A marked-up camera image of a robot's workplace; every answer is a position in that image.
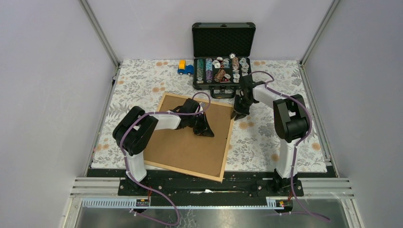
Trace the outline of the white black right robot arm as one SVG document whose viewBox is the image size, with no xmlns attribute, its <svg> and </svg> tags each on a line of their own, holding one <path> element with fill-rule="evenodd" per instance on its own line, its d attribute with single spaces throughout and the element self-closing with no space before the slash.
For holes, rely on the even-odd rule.
<svg viewBox="0 0 403 228">
<path fill-rule="evenodd" d="M 263 103 L 273 109 L 280 153 L 272 188 L 277 195 L 284 196 L 297 182 L 297 146 L 312 131 L 312 120 L 304 99 L 299 94 L 290 96 L 276 91 L 266 82 L 254 82 L 252 75 L 241 77 L 239 83 L 240 93 L 235 95 L 232 119 L 249 115 L 253 104 Z"/>
</svg>

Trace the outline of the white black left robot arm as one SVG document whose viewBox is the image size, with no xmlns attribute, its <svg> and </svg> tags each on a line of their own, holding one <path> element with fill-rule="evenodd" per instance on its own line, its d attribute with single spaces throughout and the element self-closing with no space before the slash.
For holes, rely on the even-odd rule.
<svg viewBox="0 0 403 228">
<path fill-rule="evenodd" d="M 146 112 L 141 107 L 135 106 L 120 121 L 113 131 L 113 138 L 123 153 L 126 175 L 131 180 L 129 189 L 135 195 L 142 195 L 147 191 L 147 183 L 144 180 L 147 175 L 144 150 L 153 133 L 186 127 L 192 128 L 197 136 L 214 137 L 205 108 L 191 98 L 165 112 Z"/>
</svg>

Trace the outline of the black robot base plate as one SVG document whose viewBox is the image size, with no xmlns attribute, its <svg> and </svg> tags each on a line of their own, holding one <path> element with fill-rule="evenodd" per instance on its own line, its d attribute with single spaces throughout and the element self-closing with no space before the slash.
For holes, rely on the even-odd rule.
<svg viewBox="0 0 403 228">
<path fill-rule="evenodd" d="M 299 173 L 294 191 L 298 197 L 307 196 L 302 181 L 321 181 L 336 178 L 336 173 Z M 147 190 L 128 179 L 121 169 L 89 169 L 88 178 L 118 178 L 118 196 L 146 196 Z M 263 206 L 265 197 L 287 198 L 290 182 L 280 188 L 274 172 L 226 171 L 222 182 L 193 177 L 173 171 L 149 170 L 141 184 L 169 197 L 176 206 Z"/>
</svg>

